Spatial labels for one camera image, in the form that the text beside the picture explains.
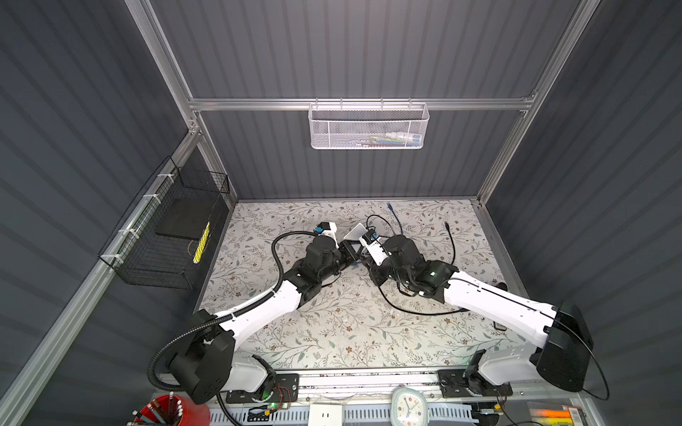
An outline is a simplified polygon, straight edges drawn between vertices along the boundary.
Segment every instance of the red wire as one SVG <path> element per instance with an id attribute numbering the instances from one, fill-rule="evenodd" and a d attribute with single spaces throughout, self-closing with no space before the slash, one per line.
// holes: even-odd
<path id="1" fill-rule="evenodd" d="M 282 407 L 282 402 L 284 401 L 284 393 L 282 393 L 282 388 L 277 386 L 277 389 L 280 390 L 280 405 L 277 407 L 277 410 L 279 410 Z"/>

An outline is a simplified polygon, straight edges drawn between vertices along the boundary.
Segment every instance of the floral patterned table surface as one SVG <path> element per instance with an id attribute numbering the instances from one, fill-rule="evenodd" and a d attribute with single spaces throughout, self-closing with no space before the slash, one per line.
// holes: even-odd
<path id="1" fill-rule="evenodd" d="M 449 222 L 455 241 L 455 264 L 478 279 L 502 280 L 500 269 L 467 200 L 391 202 L 406 236 L 424 257 L 452 259 L 443 222 Z M 319 222 L 336 222 L 339 239 L 371 214 L 397 222 L 386 202 L 270 202 L 239 203 L 232 216 L 207 285 L 201 307 L 213 313 L 260 293 L 277 280 L 270 244 L 290 230 L 312 230 Z M 388 226 L 373 218 L 380 234 Z M 307 236 L 280 241 L 278 253 L 291 265 L 305 256 Z M 424 298 L 401 295 L 393 285 L 382 287 L 398 306 L 418 312 L 448 309 Z M 279 317 L 253 334 L 242 350 L 261 355 L 276 369 L 413 367 L 466 364 L 479 349 L 504 349 L 523 338 L 493 328 L 491 320 L 471 312 L 447 316 L 416 316 L 393 309 L 383 300 L 365 267 L 346 269 L 301 309 Z"/>

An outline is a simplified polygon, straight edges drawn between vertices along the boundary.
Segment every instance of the white electrical socket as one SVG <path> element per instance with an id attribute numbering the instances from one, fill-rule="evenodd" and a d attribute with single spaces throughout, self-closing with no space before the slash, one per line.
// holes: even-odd
<path id="1" fill-rule="evenodd" d="M 308 426 L 341 426 L 343 406 L 332 404 L 311 404 Z"/>

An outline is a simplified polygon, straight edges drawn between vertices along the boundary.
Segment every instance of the red pencil cup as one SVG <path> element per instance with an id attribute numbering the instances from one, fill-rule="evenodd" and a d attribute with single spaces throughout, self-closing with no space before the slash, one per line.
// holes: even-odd
<path id="1" fill-rule="evenodd" d="M 160 397 L 156 398 L 156 402 L 159 404 L 161 409 L 167 413 L 167 416 L 170 417 L 168 426 L 173 426 L 175 421 L 178 419 L 178 401 L 180 401 L 182 404 L 182 417 L 180 417 L 180 423 L 178 423 L 178 426 L 209 426 L 211 422 L 211 413 L 206 404 L 201 404 L 198 406 L 192 402 L 190 398 L 179 395 L 173 395 L 173 400 L 170 401 L 170 397 L 170 395 L 161 395 Z M 158 420 L 156 411 L 150 410 L 149 404 L 140 410 L 140 414 L 152 421 Z"/>

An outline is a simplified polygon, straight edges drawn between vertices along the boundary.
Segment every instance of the black wire basket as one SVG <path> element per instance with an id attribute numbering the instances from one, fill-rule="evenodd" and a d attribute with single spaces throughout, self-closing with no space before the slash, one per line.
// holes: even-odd
<path id="1" fill-rule="evenodd" d="M 117 255 L 100 253 L 127 284 L 191 289 L 202 285 L 209 273 L 230 211 L 227 175 L 187 168 L 175 168 L 169 175 L 153 196 L 147 196 L 130 230 L 113 233 L 111 239 L 116 232 L 125 232 Z M 201 207 L 206 225 L 202 219 L 198 239 L 160 231 L 167 215 L 177 216 L 179 203 Z"/>

